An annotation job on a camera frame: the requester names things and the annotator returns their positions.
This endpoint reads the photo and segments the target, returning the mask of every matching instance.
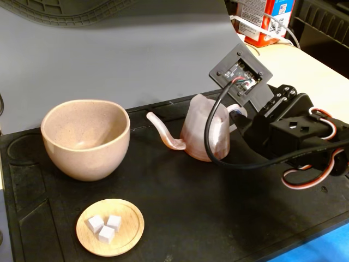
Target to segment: teapot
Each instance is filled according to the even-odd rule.
[[[204,146],[204,129],[208,115],[215,101],[198,94],[190,101],[179,139],[174,139],[164,123],[152,112],[147,118],[158,130],[164,144],[173,150],[184,150],[188,155],[205,162],[210,162]],[[237,104],[227,108],[220,104],[210,126],[209,144],[215,157],[223,159],[230,150],[230,133],[236,129],[233,124],[229,126],[229,113],[238,111],[247,116],[244,108]]]

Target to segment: black table surface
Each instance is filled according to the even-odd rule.
[[[206,94],[216,98],[216,92]],[[15,261],[267,260],[347,222],[349,180],[329,177],[307,190],[281,183],[280,164],[224,170],[168,149],[146,119],[153,111],[178,137],[190,97],[128,110],[131,139],[121,165],[97,182],[73,180],[48,158],[39,129],[0,137],[5,203]],[[226,98],[225,105],[233,100]],[[264,161],[238,132],[226,161]],[[135,204],[145,219],[139,243],[117,257],[85,250],[75,227],[103,199]]]

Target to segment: wooden desk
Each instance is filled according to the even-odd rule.
[[[260,55],[249,49],[273,73],[270,85],[291,85],[298,93],[307,93],[314,106],[349,123],[349,114],[343,109],[348,103],[349,79],[287,44],[259,48]]]

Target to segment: white cube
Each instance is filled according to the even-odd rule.
[[[115,232],[119,232],[121,226],[121,217],[110,215],[107,227],[114,228]]]
[[[106,227],[104,225],[98,235],[98,239],[102,243],[110,244],[114,238],[114,234],[115,234],[114,228]]]
[[[102,227],[104,226],[104,221],[103,219],[96,215],[94,217],[91,217],[88,220],[88,227],[90,228],[90,230],[96,234]]]

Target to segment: gray wall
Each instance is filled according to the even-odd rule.
[[[38,127],[67,100],[132,108],[218,89],[208,73],[240,42],[223,0],[140,0],[80,28],[0,9],[0,33],[3,134]]]

